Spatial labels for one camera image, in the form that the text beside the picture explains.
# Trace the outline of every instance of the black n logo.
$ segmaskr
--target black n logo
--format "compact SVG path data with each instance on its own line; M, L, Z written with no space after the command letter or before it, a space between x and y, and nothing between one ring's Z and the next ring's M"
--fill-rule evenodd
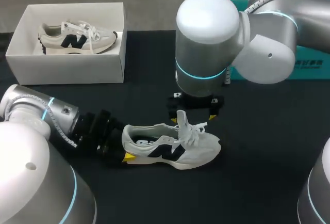
M186 151L181 145L179 145L172 153L172 146L168 144L159 145L148 157L158 158L162 157L168 161L177 161L181 155Z
M69 47L69 45L71 44L72 47L76 49L81 49L86 41L87 37L85 37L84 35L81 36L79 41L77 41L77 35L67 35L67 37L63 40L61 46Z

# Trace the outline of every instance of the shoe box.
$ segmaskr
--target shoe box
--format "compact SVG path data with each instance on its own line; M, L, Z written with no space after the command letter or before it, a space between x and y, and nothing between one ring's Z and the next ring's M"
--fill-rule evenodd
M38 40L42 23L82 20L118 34L101 54L44 55ZM124 82L127 29L123 3L28 5L13 34L6 59L21 85Z

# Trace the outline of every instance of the shoe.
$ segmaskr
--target shoe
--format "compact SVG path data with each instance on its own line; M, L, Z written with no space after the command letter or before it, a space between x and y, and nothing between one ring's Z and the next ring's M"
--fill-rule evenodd
M86 22L62 22L62 25L39 27L44 54L99 54L110 48L117 39L115 31L95 28Z
M177 111L178 126L164 123L135 127L125 126L123 148L136 156L128 164L164 162L179 170L192 169L212 161L220 152L219 138L205 133L207 123L190 125L186 113Z

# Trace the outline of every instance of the black table surface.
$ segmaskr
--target black table surface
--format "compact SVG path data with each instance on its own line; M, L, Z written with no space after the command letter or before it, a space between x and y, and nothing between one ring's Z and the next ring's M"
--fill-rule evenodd
M0 37L3 95L17 82L4 57L9 35ZM29 87L132 125L171 124L174 73L174 31L129 31L125 83ZM222 94L225 106L206 130L222 140L222 151L209 165L108 168L96 158L68 159L95 194L97 224L298 223L300 191L330 137L330 81L233 81ZM187 115L192 124L207 120L207 110Z

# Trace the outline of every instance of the shoe tongue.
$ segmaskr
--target shoe tongue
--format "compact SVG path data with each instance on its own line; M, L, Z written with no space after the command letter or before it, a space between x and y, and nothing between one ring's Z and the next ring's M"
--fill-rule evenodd
M78 31L85 32L86 30L78 25L69 22L62 22L61 26L62 33L73 34Z
M180 130L188 129L189 123L187 119L186 112L184 110L178 110L176 112L177 124L179 125Z

